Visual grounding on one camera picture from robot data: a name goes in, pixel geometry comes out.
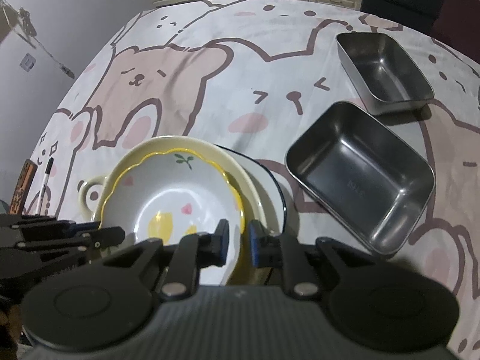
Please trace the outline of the maroon floor chair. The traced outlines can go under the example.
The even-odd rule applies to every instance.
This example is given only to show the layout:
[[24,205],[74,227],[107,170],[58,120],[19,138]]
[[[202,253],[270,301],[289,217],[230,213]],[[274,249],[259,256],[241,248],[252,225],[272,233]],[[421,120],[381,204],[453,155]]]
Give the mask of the maroon floor chair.
[[430,35],[479,63],[479,0],[443,0]]

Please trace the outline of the white plate dark rim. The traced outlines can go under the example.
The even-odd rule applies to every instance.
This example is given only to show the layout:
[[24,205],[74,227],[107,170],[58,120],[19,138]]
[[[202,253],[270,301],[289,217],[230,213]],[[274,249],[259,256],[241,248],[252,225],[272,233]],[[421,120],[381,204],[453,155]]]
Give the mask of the white plate dark rim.
[[259,161],[245,154],[221,145],[220,148],[238,162],[256,186],[264,208],[266,227],[275,234],[282,233],[287,224],[287,204],[281,186],[272,172]]

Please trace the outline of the bear print tablecloth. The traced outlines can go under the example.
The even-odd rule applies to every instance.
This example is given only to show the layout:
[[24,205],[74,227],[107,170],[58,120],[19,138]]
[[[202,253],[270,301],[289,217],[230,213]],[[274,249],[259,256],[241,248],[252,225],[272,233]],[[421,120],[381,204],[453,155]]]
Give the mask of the bear print tablecloth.
[[267,166],[303,243],[357,240],[287,172],[290,145],[333,103],[359,102],[338,58],[340,33],[384,33],[434,91],[418,117],[391,128],[436,175],[425,218],[395,256],[460,303],[450,349],[479,357],[479,64],[441,41],[356,10],[295,0],[191,2],[142,13],[96,55],[32,152],[53,169],[44,215],[79,220],[83,183],[108,174],[152,137],[188,135]]

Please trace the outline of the floral yellow-rimmed bowl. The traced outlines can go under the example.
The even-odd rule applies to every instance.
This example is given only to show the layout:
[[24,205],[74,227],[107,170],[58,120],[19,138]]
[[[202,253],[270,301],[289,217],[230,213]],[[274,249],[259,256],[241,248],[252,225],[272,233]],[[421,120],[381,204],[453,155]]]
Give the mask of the floral yellow-rimmed bowl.
[[218,160],[191,149],[154,152],[127,167],[114,178],[97,213],[103,227],[123,228],[123,247],[149,238],[174,245],[183,236],[213,233],[227,220],[226,261],[202,269],[201,284],[226,284],[239,260],[246,224],[240,194]]

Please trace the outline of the black marker pen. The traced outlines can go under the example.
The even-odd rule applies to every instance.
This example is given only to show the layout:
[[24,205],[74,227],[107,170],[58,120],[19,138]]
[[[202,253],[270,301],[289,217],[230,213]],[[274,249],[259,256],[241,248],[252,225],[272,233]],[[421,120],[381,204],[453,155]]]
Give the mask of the black marker pen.
[[47,162],[46,169],[45,169],[45,172],[44,172],[44,175],[43,175],[43,179],[42,179],[42,183],[41,183],[41,190],[38,194],[38,200],[37,200],[35,215],[40,215],[41,214],[41,206],[42,206],[42,203],[43,203],[46,191],[47,191],[47,184],[48,184],[48,180],[49,180],[49,177],[50,177],[50,173],[51,173],[51,169],[52,169],[53,164],[54,164],[54,159],[52,157],[50,157],[48,162]]

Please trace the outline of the cream two-handled bowl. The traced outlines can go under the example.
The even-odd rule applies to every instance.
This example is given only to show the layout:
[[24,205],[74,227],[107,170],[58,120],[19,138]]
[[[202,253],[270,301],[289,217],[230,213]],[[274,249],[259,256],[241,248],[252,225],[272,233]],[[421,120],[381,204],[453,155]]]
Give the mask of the cream two-handled bowl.
[[257,192],[256,186],[249,175],[225,150],[217,145],[187,136],[158,136],[135,146],[130,150],[106,175],[97,176],[83,183],[79,191],[80,212],[85,219],[99,221],[98,206],[103,202],[106,193],[112,189],[113,180],[120,172],[136,164],[148,154],[166,151],[175,148],[186,148],[207,155],[208,158],[216,159],[226,171],[229,181],[238,191],[243,204],[246,224],[240,235],[240,251],[238,262],[232,275],[225,284],[261,284],[264,283],[267,269],[255,269],[252,267],[248,255],[247,223],[253,219],[266,226],[264,208]]

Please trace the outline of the steel rectangular tray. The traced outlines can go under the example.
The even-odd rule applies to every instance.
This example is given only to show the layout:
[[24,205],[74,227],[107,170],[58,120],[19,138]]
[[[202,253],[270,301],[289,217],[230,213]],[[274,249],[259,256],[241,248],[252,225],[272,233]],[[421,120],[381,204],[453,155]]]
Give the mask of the steel rectangular tray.
[[406,50],[383,33],[340,33],[340,62],[373,116],[416,111],[434,89]]
[[292,145],[287,171],[369,250],[391,258],[434,192],[428,162],[351,102],[331,105]]

